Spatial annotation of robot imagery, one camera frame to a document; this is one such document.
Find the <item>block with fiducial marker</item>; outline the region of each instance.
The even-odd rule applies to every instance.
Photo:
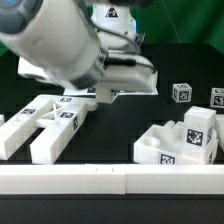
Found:
[[[224,89],[212,88],[210,107],[224,109]]]
[[[184,144],[205,150],[211,141],[216,111],[193,106],[184,115]]]
[[[0,159],[7,160],[38,128],[45,130],[30,145],[32,162],[53,164],[94,111],[94,99],[40,95],[0,128]]]
[[[172,97],[177,103],[191,102],[192,88],[187,83],[173,84]]]
[[[213,111],[207,111],[204,108],[197,108],[197,112],[200,111],[203,114],[202,120],[198,119],[198,122],[201,123],[202,127],[212,127],[214,126]],[[187,130],[190,130],[188,127],[197,127],[194,124],[194,116],[193,118],[189,115],[192,114],[187,112],[185,115],[185,121],[188,126],[186,126],[184,122],[177,122],[176,124],[173,121],[169,121],[165,124],[165,126],[153,125],[148,131],[146,131],[142,137],[134,143],[134,162],[141,164],[181,164],[181,165],[193,165],[193,164],[211,164],[214,162],[217,147],[218,147],[218,135],[217,132],[212,128],[208,129],[210,135],[208,137],[208,133],[206,132],[206,138],[201,139],[201,143],[205,144],[205,148],[194,147],[187,142],[186,133]],[[208,113],[208,120],[203,118],[207,118],[204,112]],[[187,135],[191,136],[191,143],[198,143],[197,135]]]

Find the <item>small cube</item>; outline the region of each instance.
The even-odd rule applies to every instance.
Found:
[[[96,101],[99,103],[113,103],[118,97],[119,92],[112,91],[110,89],[96,88]]]
[[[184,144],[198,149],[206,149],[215,125],[216,111],[192,107],[184,115]]]
[[[191,102],[192,88],[187,83],[173,84],[172,97],[177,103]]]
[[[212,88],[210,107],[224,109],[224,89]]]

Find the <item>cable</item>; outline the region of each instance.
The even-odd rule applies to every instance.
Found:
[[[178,31],[177,31],[176,25],[174,24],[173,19],[172,19],[171,15],[170,15],[170,11],[169,11],[166,3],[165,3],[165,0],[160,0],[160,2],[161,2],[162,6],[163,6],[163,9],[164,9],[164,11],[165,11],[165,13],[166,13],[166,15],[167,15],[167,17],[168,17],[172,27],[173,27],[173,30],[174,30],[174,32],[176,34],[176,37],[177,37],[177,40],[178,40],[179,44],[182,43],[180,35],[179,35]]]
[[[140,62],[137,62],[134,59],[131,58],[127,58],[127,59],[120,59],[120,58],[107,58],[105,60],[105,65],[126,65],[126,66],[142,66],[142,67],[146,67],[146,68],[150,68],[152,70],[152,74],[156,73],[156,68],[152,65],[148,65],[148,64],[143,64]]]

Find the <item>black tabletop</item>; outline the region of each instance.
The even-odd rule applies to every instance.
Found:
[[[224,88],[224,56],[211,46],[145,45],[142,54],[158,70],[159,95],[119,96],[112,105],[100,104],[89,112],[56,164],[133,163],[133,143],[152,124],[183,121],[191,106],[209,108],[212,87]],[[18,58],[9,52],[0,58],[0,114],[6,120],[39,94],[63,94],[60,87],[19,77],[17,64]],[[174,83],[192,87],[190,103],[172,99]],[[39,132],[0,164],[31,164],[29,144]],[[224,163],[220,147],[215,163]],[[224,197],[219,195],[29,195],[0,199],[3,223],[12,223],[13,217],[17,223],[196,223],[196,219],[218,223],[224,208]]]

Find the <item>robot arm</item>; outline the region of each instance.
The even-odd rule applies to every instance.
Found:
[[[153,91],[152,64],[109,52],[85,12],[82,0],[0,0],[0,40],[64,88]]]

